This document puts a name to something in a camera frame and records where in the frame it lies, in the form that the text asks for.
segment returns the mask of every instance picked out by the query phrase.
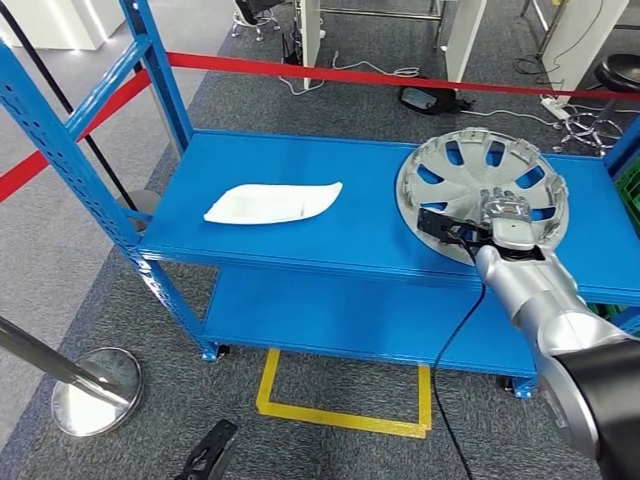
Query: blue metal shelf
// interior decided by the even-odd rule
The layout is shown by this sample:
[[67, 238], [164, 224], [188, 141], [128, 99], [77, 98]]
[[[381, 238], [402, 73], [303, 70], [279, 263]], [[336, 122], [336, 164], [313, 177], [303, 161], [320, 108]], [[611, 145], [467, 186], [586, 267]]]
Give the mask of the blue metal shelf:
[[640, 334], [640, 308], [629, 307], [611, 318], [611, 323], [631, 335]]
[[[429, 364], [479, 291], [472, 268], [425, 247], [397, 211], [395, 177], [415, 145], [194, 132], [147, 0], [120, 3], [134, 44], [68, 128], [2, 41], [0, 102], [204, 358], [228, 343]], [[143, 237], [128, 218], [140, 214], [118, 205], [75, 143], [138, 58], [182, 157]], [[623, 163], [638, 131], [636, 121], [604, 163], [548, 156], [570, 192], [571, 220], [558, 256], [587, 300], [640, 305], [640, 245], [607, 170]], [[336, 203], [309, 220], [242, 227], [203, 219], [243, 183], [335, 181], [344, 184]], [[222, 265], [205, 321], [198, 322], [157, 260]], [[620, 321], [635, 325], [632, 311]], [[522, 337], [491, 295], [442, 366], [512, 375], [523, 391], [535, 374]]]
[[[432, 364], [477, 297], [478, 292], [465, 290], [224, 267], [203, 335], [223, 344]], [[491, 294], [441, 366], [535, 375], [522, 335]]]
[[[395, 176], [414, 148], [196, 132], [138, 249], [151, 259], [479, 289], [475, 270], [426, 248], [398, 212]], [[567, 155], [548, 158], [565, 177], [570, 192], [569, 228], [558, 255], [574, 275], [580, 292], [589, 301], [640, 305], [638, 238], [602, 162]], [[247, 227], [202, 218], [224, 191], [243, 183], [336, 181], [344, 184], [338, 199], [312, 219]], [[611, 248], [611, 238], [616, 239], [615, 248]]]

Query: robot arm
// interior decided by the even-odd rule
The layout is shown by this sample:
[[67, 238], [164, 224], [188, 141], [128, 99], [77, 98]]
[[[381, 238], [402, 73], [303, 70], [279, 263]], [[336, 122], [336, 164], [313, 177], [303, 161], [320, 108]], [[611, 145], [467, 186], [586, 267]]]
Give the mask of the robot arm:
[[475, 250], [478, 273], [525, 336], [569, 445], [605, 480], [640, 479], [640, 341], [591, 312], [552, 251], [536, 245], [525, 200], [497, 189], [482, 206], [482, 226], [423, 209], [418, 226]]

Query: yellow floor tape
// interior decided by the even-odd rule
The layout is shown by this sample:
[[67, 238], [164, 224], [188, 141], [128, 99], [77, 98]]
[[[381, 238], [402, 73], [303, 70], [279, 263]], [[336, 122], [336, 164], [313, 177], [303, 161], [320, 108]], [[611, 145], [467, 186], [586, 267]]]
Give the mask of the yellow floor tape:
[[426, 432], [431, 430], [431, 386], [429, 382], [429, 367], [418, 367], [418, 423], [409, 423], [271, 402], [269, 397], [279, 358], [280, 351], [273, 348], [269, 349], [266, 356], [262, 380], [256, 397], [256, 407], [262, 415], [414, 438], [425, 438]]

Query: stanchion base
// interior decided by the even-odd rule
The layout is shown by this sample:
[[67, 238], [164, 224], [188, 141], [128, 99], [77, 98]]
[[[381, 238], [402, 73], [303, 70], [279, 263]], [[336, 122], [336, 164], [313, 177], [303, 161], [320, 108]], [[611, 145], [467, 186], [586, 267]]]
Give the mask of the stanchion base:
[[[133, 190], [128, 193], [139, 212], [146, 213], [147, 215], [152, 216], [155, 213], [155, 209], [158, 208], [158, 204], [160, 203], [160, 195], [152, 190]], [[116, 198], [115, 203], [121, 207], [129, 208], [123, 197]], [[144, 231], [147, 224], [147, 222], [134, 220], [133, 218], [129, 219], [129, 221], [131, 222], [131, 225], [133, 225], [138, 233]]]
[[137, 360], [125, 350], [99, 348], [85, 353], [76, 363], [102, 381], [115, 386], [128, 403], [113, 406], [71, 385], [57, 382], [51, 398], [51, 413], [65, 433], [90, 437], [112, 430], [133, 412], [142, 395], [142, 370]]

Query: power strip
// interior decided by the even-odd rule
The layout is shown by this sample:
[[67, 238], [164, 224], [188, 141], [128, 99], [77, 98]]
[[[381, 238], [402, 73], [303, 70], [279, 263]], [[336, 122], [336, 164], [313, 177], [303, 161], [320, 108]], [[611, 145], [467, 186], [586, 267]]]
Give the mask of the power strip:
[[543, 98], [540, 103], [542, 103], [543, 107], [549, 110], [552, 115], [558, 120], [566, 120], [569, 118], [569, 114], [564, 108], [561, 107], [558, 103], [558, 100], [553, 97]]

